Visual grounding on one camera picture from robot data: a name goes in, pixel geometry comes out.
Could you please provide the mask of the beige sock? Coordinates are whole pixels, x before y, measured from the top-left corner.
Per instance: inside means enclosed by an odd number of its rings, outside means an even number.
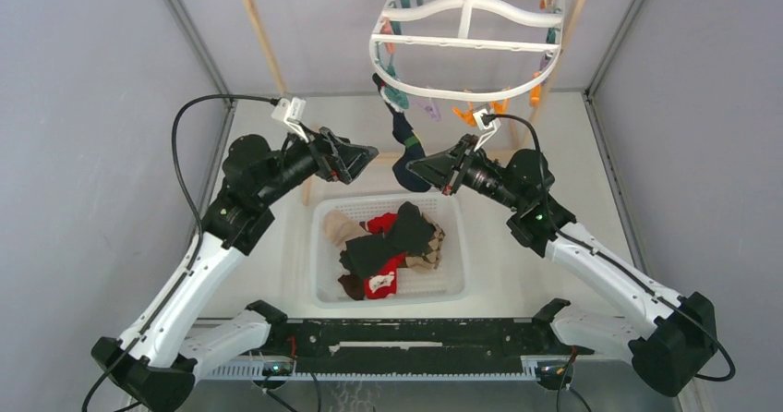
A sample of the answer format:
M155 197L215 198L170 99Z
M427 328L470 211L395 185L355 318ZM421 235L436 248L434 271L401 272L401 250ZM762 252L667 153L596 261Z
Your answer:
M324 236L342 251L347 250L348 241L369 235L361 223L338 210L326 213L321 229Z

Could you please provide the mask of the argyle brown sock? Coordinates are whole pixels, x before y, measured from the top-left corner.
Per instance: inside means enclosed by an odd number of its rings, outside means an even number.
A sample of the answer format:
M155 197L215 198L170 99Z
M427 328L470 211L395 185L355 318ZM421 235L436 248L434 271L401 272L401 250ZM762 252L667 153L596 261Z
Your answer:
M425 252L420 255L406 255L404 258L404 265L401 265L401 268L409 269L416 273L431 273L440 266L442 246L446 233L427 214L423 213L422 217L433 227L434 231L432 237L428 241Z

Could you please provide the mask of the brown striped sock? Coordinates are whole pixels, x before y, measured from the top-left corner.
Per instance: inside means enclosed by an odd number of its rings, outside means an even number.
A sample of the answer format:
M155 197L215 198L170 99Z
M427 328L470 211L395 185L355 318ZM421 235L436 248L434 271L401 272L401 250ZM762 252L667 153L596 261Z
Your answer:
M355 274L344 274L338 278L338 283L343 288L345 294L355 300L361 301L366 298L364 280Z

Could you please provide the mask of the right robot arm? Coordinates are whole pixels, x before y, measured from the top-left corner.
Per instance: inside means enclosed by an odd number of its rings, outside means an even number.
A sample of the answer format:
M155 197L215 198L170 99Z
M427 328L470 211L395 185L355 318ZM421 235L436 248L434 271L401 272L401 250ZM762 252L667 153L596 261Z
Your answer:
M470 188L511 210L506 225L522 247L579 278L620 314L591 315L564 302L534 327L537 347L556 353L573 345L621 359L668 397L701 378L719 351L714 304L699 292L684 296L605 248L549 194L554 177L540 151L521 149L501 165L477 142L465 135L407 168L447 196Z

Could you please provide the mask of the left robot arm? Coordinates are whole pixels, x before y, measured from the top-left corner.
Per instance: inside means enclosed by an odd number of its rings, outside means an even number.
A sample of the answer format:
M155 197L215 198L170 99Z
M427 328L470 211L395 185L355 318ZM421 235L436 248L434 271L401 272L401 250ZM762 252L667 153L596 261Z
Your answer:
M187 334L216 289L271 226L271 206L308 178L352 183L378 156L326 127L291 134L274 150L261 135L236 139L223 162L222 187L186 256L140 317L117 338L102 337L91 355L106 378L149 411L176 411L195 385L249 350L282 351L284 314L257 301L195 337Z

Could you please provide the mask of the red sock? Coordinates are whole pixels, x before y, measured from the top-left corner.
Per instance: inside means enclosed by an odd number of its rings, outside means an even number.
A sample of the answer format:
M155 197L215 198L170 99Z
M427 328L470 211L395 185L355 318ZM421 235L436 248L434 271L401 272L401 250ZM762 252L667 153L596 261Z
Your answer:
M365 222L366 230L373 235L388 235L396 223L398 215L387 212Z
M397 262L389 260L378 273L364 281L364 293L368 299L394 296L398 289Z

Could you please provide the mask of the santa pattern dark sock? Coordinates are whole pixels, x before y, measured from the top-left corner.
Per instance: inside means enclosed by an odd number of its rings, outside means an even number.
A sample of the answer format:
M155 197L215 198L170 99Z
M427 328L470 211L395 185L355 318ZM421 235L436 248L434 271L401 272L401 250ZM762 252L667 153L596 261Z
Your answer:
M392 136L404 149L401 157L392 166L392 172L396 181L402 188L410 192L423 193L430 191L431 185L411 172L407 167L412 161L426 156L420 139L408 122L403 108L393 103L388 97L387 92L390 88L383 79L377 73L374 73L371 78L379 96L391 113Z

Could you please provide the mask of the black sock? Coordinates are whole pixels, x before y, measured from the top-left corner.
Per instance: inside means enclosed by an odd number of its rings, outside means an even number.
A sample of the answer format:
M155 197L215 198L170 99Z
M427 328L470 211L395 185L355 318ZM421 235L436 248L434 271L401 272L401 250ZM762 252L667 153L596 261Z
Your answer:
M396 213L386 241L388 245L408 255L420 256L430 251L430 241L436 228L412 202L404 202Z
M398 254L383 234L373 234L347 241L339 262L350 274L366 280L378 274Z

